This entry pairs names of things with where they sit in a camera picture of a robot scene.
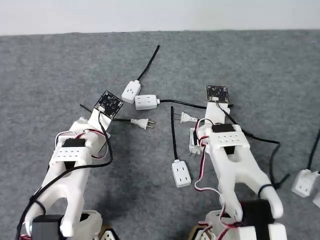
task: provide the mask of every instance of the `robotic arm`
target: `robotic arm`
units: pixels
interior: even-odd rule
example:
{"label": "robotic arm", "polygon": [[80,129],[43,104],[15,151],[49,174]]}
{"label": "robotic arm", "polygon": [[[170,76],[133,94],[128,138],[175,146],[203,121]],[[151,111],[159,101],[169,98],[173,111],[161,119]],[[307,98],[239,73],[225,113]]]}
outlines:
{"label": "robotic arm", "polygon": [[[198,129],[196,127],[196,136],[205,146],[215,169],[223,206],[221,211],[228,214],[229,222],[239,223],[223,239],[286,240],[285,227],[274,221],[284,212],[276,190],[259,168],[241,127],[225,124],[224,111],[230,113],[227,88],[208,86],[207,92],[206,114],[201,120],[205,123]],[[237,183],[246,184],[260,199],[240,203],[235,193]],[[212,225],[215,233],[223,231],[218,217],[221,211],[206,216],[206,222]]]}
{"label": "robotic arm", "polygon": [[[57,135],[46,176],[41,188],[30,199],[31,205],[24,217],[27,235],[32,236],[32,240],[99,239],[101,215],[93,210],[83,211],[83,195],[90,168],[111,163],[112,149],[106,129],[122,105],[120,99],[106,91],[95,105],[89,120],[81,117],[69,131]],[[102,158],[98,153],[105,143],[106,151],[110,153],[109,162],[92,164],[92,159]],[[65,214],[44,215],[60,198],[67,200]]]}

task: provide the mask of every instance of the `white wall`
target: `white wall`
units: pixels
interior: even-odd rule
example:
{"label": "white wall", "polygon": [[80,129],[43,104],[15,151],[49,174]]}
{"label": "white wall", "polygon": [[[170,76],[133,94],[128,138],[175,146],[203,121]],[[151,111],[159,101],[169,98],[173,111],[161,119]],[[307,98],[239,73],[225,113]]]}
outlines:
{"label": "white wall", "polygon": [[0,35],[320,29],[320,0],[0,0]]}

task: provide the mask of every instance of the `circuit board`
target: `circuit board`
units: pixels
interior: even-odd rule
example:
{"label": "circuit board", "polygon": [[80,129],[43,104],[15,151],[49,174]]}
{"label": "circuit board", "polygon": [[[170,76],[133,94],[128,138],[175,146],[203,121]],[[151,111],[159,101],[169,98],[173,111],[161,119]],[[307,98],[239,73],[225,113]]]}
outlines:
{"label": "circuit board", "polygon": [[113,119],[123,104],[124,102],[120,98],[108,91],[105,91],[95,104],[94,108],[106,115],[108,118]]}
{"label": "circuit board", "polygon": [[228,89],[226,86],[206,86],[206,94],[208,102],[229,103]]}

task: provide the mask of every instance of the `black cable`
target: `black cable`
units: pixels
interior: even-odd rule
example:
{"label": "black cable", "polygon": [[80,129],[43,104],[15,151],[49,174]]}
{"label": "black cable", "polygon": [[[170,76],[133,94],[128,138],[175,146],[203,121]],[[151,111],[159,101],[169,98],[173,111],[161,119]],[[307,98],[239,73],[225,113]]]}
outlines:
{"label": "black cable", "polygon": [[54,178],[52,181],[50,181],[47,185],[45,185],[44,187],[40,188],[34,195],[32,195],[30,197],[29,203],[27,204],[27,206],[25,207],[25,209],[24,209],[24,211],[23,211],[23,213],[21,215],[20,221],[19,221],[19,223],[18,223],[18,225],[16,227],[15,240],[19,240],[19,238],[20,238],[21,228],[22,228],[22,225],[24,223],[24,220],[26,218],[26,215],[27,215],[29,209],[36,202],[38,197],[42,193],[44,193],[44,191],[47,190],[50,186],[52,186],[54,183],[56,183],[58,180],[60,180],[63,176],[67,175],[68,173],[71,173],[72,171],[79,170],[79,169],[87,169],[87,168],[102,168],[102,167],[108,166],[108,165],[110,165],[112,163],[114,156],[113,156],[113,152],[112,152],[112,148],[111,148],[111,145],[110,145],[110,142],[109,142],[109,138],[108,138],[107,132],[106,132],[104,126],[100,122],[100,114],[101,113],[99,112],[98,122],[99,122],[99,124],[101,126],[101,129],[102,129],[102,132],[103,132],[103,134],[105,136],[106,144],[108,145],[109,156],[110,156],[109,161],[107,161],[105,163],[101,163],[101,164],[88,164],[88,165],[75,166],[75,167],[69,168],[68,170],[64,171],[59,176]]}
{"label": "black cable", "polygon": [[[234,120],[229,113],[227,113],[218,102],[216,102],[216,105],[218,106],[218,108],[220,108],[221,111],[223,111],[223,113],[228,117],[228,119],[230,119],[231,122],[233,122],[233,124],[239,125],[237,123],[236,120]],[[277,144],[277,146],[275,147],[275,149],[272,151],[271,156],[269,158],[269,175],[270,175],[270,181],[274,187],[274,189],[279,189],[281,188],[282,184],[290,177],[290,174],[287,173],[280,182],[276,182],[275,180],[275,176],[274,176],[274,157],[276,155],[276,153],[278,152],[279,148],[281,147],[281,143],[279,141],[275,141],[275,140],[269,140],[269,139],[265,139],[265,138],[261,138],[261,137],[257,137],[255,135],[253,135],[252,133],[242,129],[242,132],[244,133],[244,135],[246,135],[249,138],[258,140],[260,142],[265,142],[265,143],[270,143],[270,144]]]}
{"label": "black cable", "polygon": [[141,81],[141,79],[143,78],[143,76],[144,76],[144,75],[146,74],[146,72],[149,70],[149,68],[150,68],[153,60],[155,59],[155,57],[156,57],[156,55],[157,55],[157,52],[158,52],[159,48],[160,48],[160,45],[156,46],[156,49],[155,49],[152,57],[150,58],[148,64],[146,65],[145,69],[144,69],[143,72],[140,74],[140,76],[138,76],[138,78],[137,78],[138,81]]}
{"label": "black cable", "polygon": [[129,118],[114,118],[113,121],[118,121],[118,122],[131,122],[131,119]]}
{"label": "black cable", "polygon": [[173,106],[171,106],[171,131],[172,131],[173,153],[174,153],[174,159],[177,160],[179,159],[179,157],[177,153],[174,115],[175,115],[175,109]]}
{"label": "black cable", "polygon": [[272,185],[272,184],[262,185],[262,186],[260,187],[259,191],[258,191],[258,194],[257,194],[259,199],[261,199],[261,193],[262,193],[263,189],[265,189],[265,188],[267,188],[267,187],[273,187],[273,185]]}
{"label": "black cable", "polygon": [[192,103],[188,103],[188,102],[184,102],[184,101],[178,101],[178,100],[173,100],[173,99],[163,99],[163,100],[160,100],[160,103],[182,104],[182,105],[186,105],[186,106],[193,107],[193,108],[197,108],[197,109],[207,109],[206,106],[195,105],[195,104],[192,104]]}
{"label": "black cable", "polygon": [[47,210],[46,210],[45,206],[44,206],[41,202],[39,202],[38,200],[35,200],[34,203],[38,204],[39,207],[40,207],[40,208],[42,209],[42,211],[43,211],[43,215],[46,215]]}
{"label": "black cable", "polygon": [[[87,110],[89,113],[92,114],[92,111],[85,105],[80,104],[80,107],[82,107],[83,109]],[[114,118],[113,121],[118,121],[118,122],[131,122],[130,118]]]}
{"label": "black cable", "polygon": [[82,107],[84,110],[87,110],[89,113],[92,113],[92,110],[90,110],[87,106],[80,104],[80,107]]}
{"label": "black cable", "polygon": [[314,158],[314,154],[315,154],[319,139],[320,139],[320,128],[319,128],[318,134],[316,136],[315,142],[313,144],[313,147],[312,147],[312,150],[311,150],[311,153],[310,153],[310,156],[309,156],[308,165],[307,165],[306,169],[311,170],[312,161],[313,161],[313,158]]}

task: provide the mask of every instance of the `two-prong plug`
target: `two-prong plug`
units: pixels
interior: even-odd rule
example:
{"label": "two-prong plug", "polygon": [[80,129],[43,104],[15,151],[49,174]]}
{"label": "two-prong plug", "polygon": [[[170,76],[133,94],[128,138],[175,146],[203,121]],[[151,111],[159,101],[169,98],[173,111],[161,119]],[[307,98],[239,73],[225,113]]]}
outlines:
{"label": "two-prong plug", "polygon": [[180,123],[187,123],[187,122],[193,122],[196,123],[198,121],[198,118],[190,116],[189,114],[185,112],[181,113],[174,113],[174,119],[180,120]]}
{"label": "two-prong plug", "polygon": [[149,118],[142,118],[142,119],[131,119],[130,121],[132,124],[138,125],[140,128],[146,130],[147,128],[153,129],[154,126],[150,124],[155,124],[155,121],[149,121]]}

